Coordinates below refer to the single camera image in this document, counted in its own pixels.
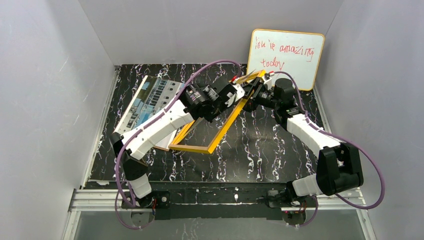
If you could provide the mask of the building and sky photo board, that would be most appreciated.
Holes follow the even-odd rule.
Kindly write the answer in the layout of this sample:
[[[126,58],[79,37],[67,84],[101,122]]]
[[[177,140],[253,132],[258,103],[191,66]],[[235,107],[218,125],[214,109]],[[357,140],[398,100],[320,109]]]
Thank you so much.
[[[114,136],[110,138],[110,144],[116,156],[123,146],[119,135],[127,134],[138,128],[157,112],[165,109],[183,85],[182,82],[160,77],[149,75],[143,77],[134,97],[113,131]]]

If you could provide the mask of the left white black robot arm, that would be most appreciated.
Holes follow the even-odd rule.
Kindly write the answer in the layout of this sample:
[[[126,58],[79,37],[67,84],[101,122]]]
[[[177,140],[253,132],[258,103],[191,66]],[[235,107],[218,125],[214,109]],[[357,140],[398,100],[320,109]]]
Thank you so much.
[[[146,153],[177,129],[197,119],[211,122],[245,95],[240,84],[230,82],[199,86],[188,84],[162,110],[135,129],[109,141],[134,195],[142,199],[151,193],[148,165],[142,161]]]

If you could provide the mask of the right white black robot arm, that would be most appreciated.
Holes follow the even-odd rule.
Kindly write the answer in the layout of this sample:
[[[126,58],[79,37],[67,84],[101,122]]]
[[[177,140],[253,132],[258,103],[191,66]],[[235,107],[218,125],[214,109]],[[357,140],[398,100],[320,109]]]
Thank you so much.
[[[264,80],[256,77],[243,86],[247,103],[244,110],[258,106],[273,110],[275,121],[301,140],[317,157],[317,169],[312,175],[288,181],[282,197],[296,201],[309,195],[331,196],[360,187],[364,183],[359,149],[324,134],[308,119],[306,111],[295,101],[297,90],[287,78],[276,80],[268,89]]]

